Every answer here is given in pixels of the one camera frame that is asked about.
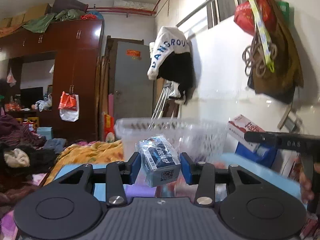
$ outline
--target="white plastic basket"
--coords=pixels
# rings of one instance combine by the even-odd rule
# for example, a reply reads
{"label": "white plastic basket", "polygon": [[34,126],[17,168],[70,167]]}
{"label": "white plastic basket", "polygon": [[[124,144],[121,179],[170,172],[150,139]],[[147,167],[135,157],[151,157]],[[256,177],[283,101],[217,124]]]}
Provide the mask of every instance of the white plastic basket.
{"label": "white plastic basket", "polygon": [[124,144],[127,161],[139,140],[164,134],[178,154],[186,152],[193,161],[213,162],[223,151],[226,124],[194,119],[124,118],[116,121],[115,133]]}

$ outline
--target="qr code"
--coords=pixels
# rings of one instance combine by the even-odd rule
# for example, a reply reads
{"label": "qr code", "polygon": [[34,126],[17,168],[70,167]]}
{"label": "qr code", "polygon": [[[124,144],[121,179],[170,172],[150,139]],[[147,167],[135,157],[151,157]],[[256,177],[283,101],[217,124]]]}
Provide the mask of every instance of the qr code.
{"label": "qr code", "polygon": [[168,180],[168,179],[172,179],[172,177],[173,177],[173,171],[174,171],[174,170],[161,172],[161,181]]}

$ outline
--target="window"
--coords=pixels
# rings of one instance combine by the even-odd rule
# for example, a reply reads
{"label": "window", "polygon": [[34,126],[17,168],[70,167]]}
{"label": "window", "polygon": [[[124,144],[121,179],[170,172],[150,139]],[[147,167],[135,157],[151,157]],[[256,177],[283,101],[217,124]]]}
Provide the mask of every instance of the window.
{"label": "window", "polygon": [[208,29],[235,14],[236,6],[247,0],[215,0],[207,5]]}

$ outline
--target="cabinet handle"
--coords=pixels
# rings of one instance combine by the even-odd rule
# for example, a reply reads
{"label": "cabinet handle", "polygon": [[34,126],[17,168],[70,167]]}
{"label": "cabinet handle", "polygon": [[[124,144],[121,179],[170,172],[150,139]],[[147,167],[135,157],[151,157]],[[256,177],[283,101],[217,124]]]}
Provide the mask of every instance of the cabinet handle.
{"label": "cabinet handle", "polygon": [[80,38],[80,35],[81,35],[81,31],[78,31],[78,32],[77,32],[77,37],[76,37],[76,39],[79,39],[79,38]]}

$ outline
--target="yellow blanket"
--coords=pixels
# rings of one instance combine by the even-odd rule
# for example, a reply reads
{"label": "yellow blanket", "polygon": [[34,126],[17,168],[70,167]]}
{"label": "yellow blanket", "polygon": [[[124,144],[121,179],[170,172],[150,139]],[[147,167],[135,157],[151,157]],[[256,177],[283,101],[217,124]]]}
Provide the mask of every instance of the yellow blanket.
{"label": "yellow blanket", "polygon": [[58,158],[44,185],[47,185],[66,164],[75,163],[111,163],[123,161],[123,145],[121,141],[114,143],[96,142],[91,146],[73,144],[66,148]]}

